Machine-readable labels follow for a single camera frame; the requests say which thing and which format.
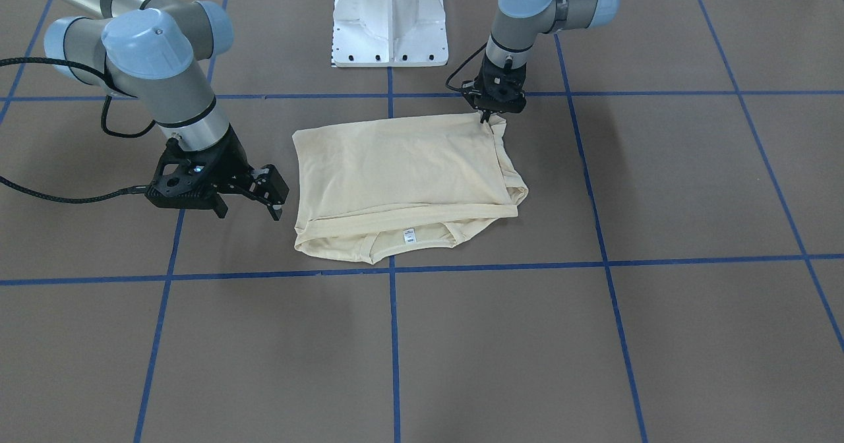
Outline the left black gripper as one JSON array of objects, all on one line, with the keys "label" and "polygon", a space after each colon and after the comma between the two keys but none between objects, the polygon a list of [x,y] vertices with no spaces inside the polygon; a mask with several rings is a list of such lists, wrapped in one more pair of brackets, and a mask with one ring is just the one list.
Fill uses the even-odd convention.
[{"label": "left black gripper", "polygon": [[521,113],[526,106],[524,82],[527,65],[514,68],[512,62],[498,67],[483,56],[479,74],[461,85],[461,95],[479,111],[480,124],[500,113]]}]

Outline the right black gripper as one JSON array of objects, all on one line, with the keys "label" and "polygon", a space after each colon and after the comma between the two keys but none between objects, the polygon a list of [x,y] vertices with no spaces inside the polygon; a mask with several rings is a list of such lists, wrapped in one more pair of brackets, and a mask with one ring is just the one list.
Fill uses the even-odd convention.
[{"label": "right black gripper", "polygon": [[272,220],[280,221],[289,187],[274,165],[255,169],[254,178],[252,172],[233,127],[200,151],[184,150],[171,138],[144,195],[157,208],[212,210],[224,218],[228,206],[222,195],[240,194],[265,206]]}]

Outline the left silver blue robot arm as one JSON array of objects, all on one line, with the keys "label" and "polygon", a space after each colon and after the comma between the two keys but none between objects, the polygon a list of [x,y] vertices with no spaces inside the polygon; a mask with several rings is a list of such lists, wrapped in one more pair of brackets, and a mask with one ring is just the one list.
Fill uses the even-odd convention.
[{"label": "left silver blue robot arm", "polygon": [[621,0],[498,0],[488,40],[476,50],[479,73],[455,91],[480,123],[526,106],[527,61],[537,37],[612,22]]}]

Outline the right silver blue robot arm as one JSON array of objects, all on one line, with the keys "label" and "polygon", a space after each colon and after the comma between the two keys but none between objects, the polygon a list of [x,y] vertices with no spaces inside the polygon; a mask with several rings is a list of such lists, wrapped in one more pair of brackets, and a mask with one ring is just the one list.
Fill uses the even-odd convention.
[{"label": "right silver blue robot arm", "polygon": [[40,63],[107,97],[100,124],[107,134],[109,104],[116,94],[140,100],[149,129],[166,137],[147,185],[124,188],[103,202],[142,194],[157,208],[211,210],[224,218],[226,194],[259,202],[280,220],[289,188],[276,167],[251,167],[245,150],[207,76],[203,59],[227,52],[234,30],[226,11],[211,1],[64,0],[84,16],[56,20],[44,35],[44,57],[4,59],[2,65]]}]

